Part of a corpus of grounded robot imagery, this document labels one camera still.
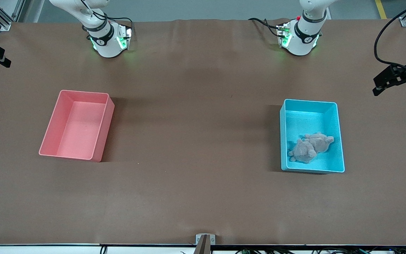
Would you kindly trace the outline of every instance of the pink bin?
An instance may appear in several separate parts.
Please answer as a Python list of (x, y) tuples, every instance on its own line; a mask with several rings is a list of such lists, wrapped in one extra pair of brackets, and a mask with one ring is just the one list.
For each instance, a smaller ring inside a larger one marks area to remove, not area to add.
[(107, 93), (62, 90), (38, 153), (100, 162), (113, 112)]

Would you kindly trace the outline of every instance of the blue bin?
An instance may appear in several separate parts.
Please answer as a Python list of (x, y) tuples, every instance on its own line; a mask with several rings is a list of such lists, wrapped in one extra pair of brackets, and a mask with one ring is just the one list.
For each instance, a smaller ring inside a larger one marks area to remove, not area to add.
[[(290, 161), (288, 152), (294, 148), (297, 140), (305, 134), (317, 132), (335, 138), (328, 151), (319, 153), (309, 164)], [(283, 170), (320, 174), (345, 171), (336, 103), (286, 99), (280, 110), (280, 138)]]

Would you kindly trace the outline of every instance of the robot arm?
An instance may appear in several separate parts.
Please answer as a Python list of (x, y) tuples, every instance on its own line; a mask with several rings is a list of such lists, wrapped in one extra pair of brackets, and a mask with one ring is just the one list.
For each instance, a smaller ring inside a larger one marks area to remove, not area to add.
[(325, 10), (338, 0), (300, 0), (300, 5), (303, 8), (303, 15), (309, 19), (323, 19)]
[(109, 21), (100, 8), (110, 0), (50, 0), (78, 19), (90, 35), (93, 48), (105, 58), (113, 58), (129, 47), (131, 28)]
[(50, 2), (73, 15), (84, 27), (96, 28), (103, 24), (103, 19), (97, 18), (94, 12), (104, 16), (103, 11), (99, 8), (106, 7), (109, 0), (86, 0), (84, 2), (81, 0), (50, 0)]
[(296, 56), (307, 55), (316, 46), (321, 27), (327, 20), (327, 8), (338, 0), (300, 0), (303, 14), (279, 27), (279, 44)]

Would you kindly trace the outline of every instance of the gray plush toy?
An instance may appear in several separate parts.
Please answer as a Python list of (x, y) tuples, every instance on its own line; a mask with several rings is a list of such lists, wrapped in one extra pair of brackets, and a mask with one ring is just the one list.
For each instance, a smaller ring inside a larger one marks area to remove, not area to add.
[(292, 156), (290, 161), (302, 161), (304, 163), (309, 163), (317, 156), (317, 153), (314, 151), (311, 143), (298, 139), (297, 145), (288, 153), (288, 155)]
[(313, 135), (306, 134), (304, 140), (311, 143), (317, 153), (323, 153), (328, 150), (328, 146), (333, 143), (335, 138), (332, 136), (327, 137), (326, 135), (318, 132)]

